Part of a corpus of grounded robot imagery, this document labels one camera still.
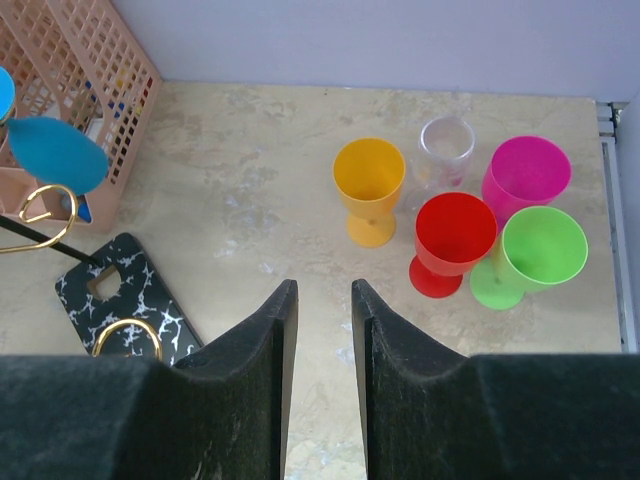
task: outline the green cup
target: green cup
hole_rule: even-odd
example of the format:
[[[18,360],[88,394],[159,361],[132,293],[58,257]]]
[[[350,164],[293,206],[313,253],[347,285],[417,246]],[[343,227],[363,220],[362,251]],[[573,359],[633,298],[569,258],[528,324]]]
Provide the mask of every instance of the green cup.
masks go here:
[[[471,272],[471,291],[494,310],[512,308],[525,293],[540,292],[578,275],[589,255],[584,231],[553,207],[529,207],[507,222],[491,252]]]

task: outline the black rod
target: black rod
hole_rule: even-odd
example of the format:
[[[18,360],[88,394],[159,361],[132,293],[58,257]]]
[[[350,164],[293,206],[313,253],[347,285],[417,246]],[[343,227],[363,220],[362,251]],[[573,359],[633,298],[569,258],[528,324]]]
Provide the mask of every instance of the black rod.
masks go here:
[[[3,215],[0,215],[0,227],[5,228],[13,233],[17,233],[23,237],[28,238],[29,240],[33,240],[34,242],[46,242],[47,240],[51,240],[51,237],[47,237],[45,234],[40,233],[32,228],[29,228],[20,222],[16,222],[15,220],[11,220]],[[88,263],[89,265],[93,265],[94,267],[99,267],[101,263],[95,259],[87,255],[86,253],[82,253],[75,248],[71,248],[64,243],[56,243],[51,246],[54,250],[57,250],[60,253],[64,253],[70,257],[75,258],[76,260],[80,260],[81,262]]]

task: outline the clear cup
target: clear cup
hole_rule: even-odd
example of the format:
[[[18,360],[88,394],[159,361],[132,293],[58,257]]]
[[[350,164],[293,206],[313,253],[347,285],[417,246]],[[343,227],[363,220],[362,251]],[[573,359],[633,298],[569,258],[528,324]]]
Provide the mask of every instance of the clear cup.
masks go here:
[[[460,117],[429,121],[420,132],[419,153],[409,159],[413,178],[420,184],[405,199],[405,209],[417,215],[434,196],[460,188],[471,166],[476,138]]]

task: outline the table surface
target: table surface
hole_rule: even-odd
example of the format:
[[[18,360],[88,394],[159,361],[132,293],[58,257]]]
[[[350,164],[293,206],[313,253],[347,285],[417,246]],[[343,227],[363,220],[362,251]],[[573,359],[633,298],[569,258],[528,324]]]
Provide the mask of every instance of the table surface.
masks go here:
[[[401,212],[386,246],[368,250],[349,240],[331,174],[342,146],[378,136],[410,158],[423,124],[446,113],[475,129],[464,188],[475,194],[491,154],[509,137],[541,135],[567,152],[574,177],[554,205],[589,239],[589,261],[577,278],[495,312],[475,302],[468,276],[443,300],[411,287],[412,220]],[[405,192],[413,187],[408,178]],[[205,342],[251,314],[283,279],[298,280],[287,478],[354,479],[364,478],[364,456],[351,281],[366,278],[397,312],[463,354],[617,352],[603,192],[589,99],[167,83],[113,234],[128,231],[142,242]],[[68,243],[91,252],[111,237],[77,230]],[[16,243],[0,232],[1,245]],[[53,289],[74,261],[40,251],[0,262],[0,353],[85,354]]]

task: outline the yellow cup base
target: yellow cup base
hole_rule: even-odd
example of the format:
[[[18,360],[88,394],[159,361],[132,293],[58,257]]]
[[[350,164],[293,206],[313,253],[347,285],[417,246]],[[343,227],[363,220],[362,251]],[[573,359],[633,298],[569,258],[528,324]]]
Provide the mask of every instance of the yellow cup base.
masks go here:
[[[364,220],[354,215],[347,217],[347,232],[361,247],[381,247],[393,237],[396,231],[396,219],[393,214],[376,220]]]

